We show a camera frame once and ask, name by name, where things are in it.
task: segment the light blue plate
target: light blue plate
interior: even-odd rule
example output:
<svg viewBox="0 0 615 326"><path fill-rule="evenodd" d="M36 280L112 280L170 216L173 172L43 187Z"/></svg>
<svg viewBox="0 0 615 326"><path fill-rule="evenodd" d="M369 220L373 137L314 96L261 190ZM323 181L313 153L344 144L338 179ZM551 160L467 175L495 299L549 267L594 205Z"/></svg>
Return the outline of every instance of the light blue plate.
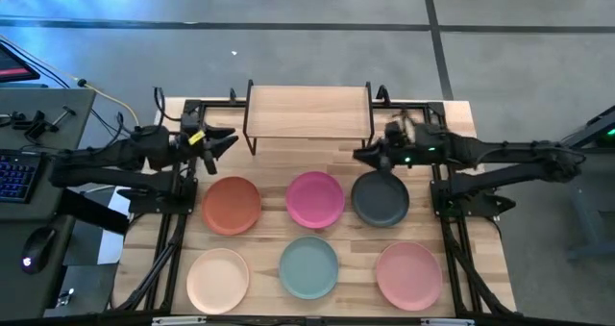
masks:
<svg viewBox="0 0 615 326"><path fill-rule="evenodd" d="M293 240L280 258L282 285L303 299L316 299L329 293L337 283L338 271L333 248L314 236Z"/></svg>

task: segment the yellow label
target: yellow label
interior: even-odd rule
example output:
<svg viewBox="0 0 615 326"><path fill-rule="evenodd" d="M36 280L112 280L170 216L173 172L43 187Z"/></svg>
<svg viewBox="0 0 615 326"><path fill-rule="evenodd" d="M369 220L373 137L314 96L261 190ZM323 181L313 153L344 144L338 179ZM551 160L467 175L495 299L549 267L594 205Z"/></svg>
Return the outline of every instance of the yellow label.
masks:
<svg viewBox="0 0 615 326"><path fill-rule="evenodd" d="M203 132L203 130L199 130L199 132L194 134L192 138L188 139L188 143L190 143L190 145L194 145L194 143L198 142L199 139L204 138L204 137L205 137L205 133Z"/></svg>

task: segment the orange plate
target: orange plate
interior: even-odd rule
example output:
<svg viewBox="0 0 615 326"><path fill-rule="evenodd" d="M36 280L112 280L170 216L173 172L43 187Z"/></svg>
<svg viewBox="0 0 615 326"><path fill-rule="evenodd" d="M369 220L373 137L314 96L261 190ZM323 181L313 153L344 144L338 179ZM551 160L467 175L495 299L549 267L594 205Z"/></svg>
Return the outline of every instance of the orange plate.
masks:
<svg viewBox="0 0 615 326"><path fill-rule="evenodd" d="M216 234L241 234L260 216L260 194L248 180L223 178L209 188L201 211L203 221Z"/></svg>

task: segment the plate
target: plate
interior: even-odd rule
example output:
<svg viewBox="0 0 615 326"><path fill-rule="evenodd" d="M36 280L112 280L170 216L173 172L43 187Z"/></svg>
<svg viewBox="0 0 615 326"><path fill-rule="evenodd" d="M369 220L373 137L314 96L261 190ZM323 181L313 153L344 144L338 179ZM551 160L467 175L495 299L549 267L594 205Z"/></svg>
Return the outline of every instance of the plate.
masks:
<svg viewBox="0 0 615 326"><path fill-rule="evenodd" d="M389 245L376 264L376 280L384 297L409 312L431 306L442 291L442 270L435 256L413 242Z"/></svg>
<svg viewBox="0 0 615 326"><path fill-rule="evenodd" d="M260 194L250 181L227 177L214 183L201 203L205 224L216 234L237 235L260 217Z"/></svg>
<svg viewBox="0 0 615 326"><path fill-rule="evenodd" d="M323 239L305 236L290 242L280 258L280 280L292 295L316 299L337 283L337 255Z"/></svg>
<svg viewBox="0 0 615 326"><path fill-rule="evenodd" d="M307 172L297 177L286 190L286 208L299 225L322 229L333 224L344 212L344 190L324 172Z"/></svg>
<svg viewBox="0 0 615 326"><path fill-rule="evenodd" d="M372 226L393 226L410 206L404 183L389 172L371 171L358 177L351 191L353 210Z"/></svg>
<svg viewBox="0 0 615 326"><path fill-rule="evenodd" d="M245 296L250 283L248 265L230 249L211 249L188 271L186 289L192 305L208 314L225 313Z"/></svg>

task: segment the wooden shelf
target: wooden shelf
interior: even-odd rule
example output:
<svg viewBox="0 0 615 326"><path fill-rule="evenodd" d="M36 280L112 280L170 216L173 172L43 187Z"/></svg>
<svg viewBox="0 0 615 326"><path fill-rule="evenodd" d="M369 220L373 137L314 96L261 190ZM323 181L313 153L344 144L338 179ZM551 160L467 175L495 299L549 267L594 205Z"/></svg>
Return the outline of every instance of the wooden shelf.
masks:
<svg viewBox="0 0 615 326"><path fill-rule="evenodd" d="M246 116L249 138L368 139L367 87L253 86Z"/></svg>

